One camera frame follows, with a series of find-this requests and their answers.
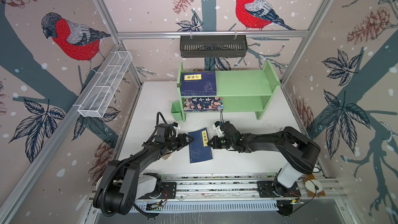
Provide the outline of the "blue book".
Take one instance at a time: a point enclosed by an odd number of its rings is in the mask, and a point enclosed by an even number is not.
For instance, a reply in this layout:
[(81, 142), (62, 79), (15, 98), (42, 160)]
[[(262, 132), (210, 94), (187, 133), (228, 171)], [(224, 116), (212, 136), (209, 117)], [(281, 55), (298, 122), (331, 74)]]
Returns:
[(181, 96), (216, 96), (216, 72), (184, 73), (180, 84)]
[(207, 145), (209, 141), (207, 129), (189, 132), (188, 135), (193, 138), (189, 144), (190, 163), (212, 160), (211, 148)]

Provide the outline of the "colourful illustrated large book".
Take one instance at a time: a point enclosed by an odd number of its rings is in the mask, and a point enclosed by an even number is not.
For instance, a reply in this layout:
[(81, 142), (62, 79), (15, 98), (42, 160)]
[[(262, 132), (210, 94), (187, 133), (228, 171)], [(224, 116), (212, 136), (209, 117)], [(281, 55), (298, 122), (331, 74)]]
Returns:
[(184, 98), (183, 110), (185, 112), (221, 112), (224, 105), (221, 97), (190, 97)]

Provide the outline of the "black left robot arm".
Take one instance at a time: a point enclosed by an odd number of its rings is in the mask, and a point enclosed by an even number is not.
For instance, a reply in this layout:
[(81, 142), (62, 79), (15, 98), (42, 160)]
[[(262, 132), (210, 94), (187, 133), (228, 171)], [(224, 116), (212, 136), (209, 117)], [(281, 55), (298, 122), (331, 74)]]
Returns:
[(106, 166), (93, 207), (101, 210), (105, 217), (126, 215), (134, 208), (148, 219), (155, 219), (158, 214), (147, 213), (135, 204), (135, 200), (141, 197), (138, 193), (139, 175), (164, 155), (179, 151), (194, 141), (185, 133), (178, 134), (177, 127), (177, 123), (167, 123), (162, 113), (158, 112), (155, 129), (142, 144), (143, 149), (126, 159), (113, 160)]

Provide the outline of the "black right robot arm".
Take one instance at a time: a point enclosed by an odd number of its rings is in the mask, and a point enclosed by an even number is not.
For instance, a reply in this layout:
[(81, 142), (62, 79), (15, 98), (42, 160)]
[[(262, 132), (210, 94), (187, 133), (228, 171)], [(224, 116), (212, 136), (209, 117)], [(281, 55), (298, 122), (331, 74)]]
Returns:
[(276, 152), (278, 158), (284, 158), (286, 164), (277, 172), (273, 181), (260, 183), (261, 197), (301, 197), (297, 181), (304, 175), (311, 175), (317, 163), (321, 148), (314, 141), (293, 127), (269, 134), (240, 133), (229, 121), (221, 119), (213, 124), (216, 136), (207, 145), (213, 150), (231, 151), (229, 167), (240, 169), (244, 173), (258, 173), (264, 162)]

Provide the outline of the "spice jar brown contents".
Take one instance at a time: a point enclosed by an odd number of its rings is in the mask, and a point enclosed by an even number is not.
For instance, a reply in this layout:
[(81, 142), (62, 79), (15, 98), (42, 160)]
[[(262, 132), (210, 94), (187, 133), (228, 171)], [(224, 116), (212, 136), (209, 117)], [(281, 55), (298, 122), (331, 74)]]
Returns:
[(164, 160), (167, 160), (170, 156), (171, 156), (171, 152), (167, 152), (166, 154), (164, 154), (163, 156), (162, 156), (162, 158), (164, 159)]

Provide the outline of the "green plastic hanging bin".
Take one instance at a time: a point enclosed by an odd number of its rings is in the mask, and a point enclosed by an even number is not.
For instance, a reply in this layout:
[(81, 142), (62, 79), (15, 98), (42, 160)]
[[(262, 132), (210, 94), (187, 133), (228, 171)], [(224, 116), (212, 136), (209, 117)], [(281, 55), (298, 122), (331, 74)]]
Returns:
[(175, 119), (175, 121), (183, 120), (180, 103), (178, 101), (172, 103), (171, 114), (172, 114), (173, 118)]

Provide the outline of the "green wooden shelf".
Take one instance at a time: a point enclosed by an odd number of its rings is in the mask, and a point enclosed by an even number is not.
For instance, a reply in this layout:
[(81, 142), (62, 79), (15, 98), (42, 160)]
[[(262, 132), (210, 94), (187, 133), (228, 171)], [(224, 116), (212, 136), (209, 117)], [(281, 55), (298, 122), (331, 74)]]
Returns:
[[(269, 106), (271, 99), (275, 96), (280, 87), (280, 80), (270, 62), (266, 62), (261, 70), (243, 71), (215, 71), (217, 95), (222, 98), (223, 113), (254, 112), (260, 120)], [(180, 103), (183, 120), (186, 120), (187, 113), (183, 110), (184, 98), (209, 97), (209, 96), (181, 96), (180, 84), (182, 75), (187, 73), (183, 66), (179, 66), (177, 77), (178, 102)]]

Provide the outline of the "black hanging basket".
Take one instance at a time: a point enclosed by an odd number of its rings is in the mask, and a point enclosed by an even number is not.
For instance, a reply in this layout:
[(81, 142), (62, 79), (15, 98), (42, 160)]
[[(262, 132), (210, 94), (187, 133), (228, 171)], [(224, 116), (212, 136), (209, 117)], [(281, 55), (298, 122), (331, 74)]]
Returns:
[(239, 58), (248, 50), (245, 35), (181, 36), (180, 55), (183, 58)]

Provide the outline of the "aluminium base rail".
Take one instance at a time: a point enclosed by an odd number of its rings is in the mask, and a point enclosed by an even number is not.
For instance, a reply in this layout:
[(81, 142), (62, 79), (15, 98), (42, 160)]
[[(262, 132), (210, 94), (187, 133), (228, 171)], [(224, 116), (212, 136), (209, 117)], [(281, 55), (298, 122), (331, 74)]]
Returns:
[(150, 194), (135, 200), (147, 213), (194, 213), (234, 211), (281, 211), (302, 205), (309, 200), (345, 200), (346, 194), (336, 179), (315, 176), (325, 197), (309, 197), (303, 179), (297, 182), (301, 197), (261, 197), (259, 184), (273, 181), (270, 174), (234, 176), (175, 176), (162, 178), (158, 197)]

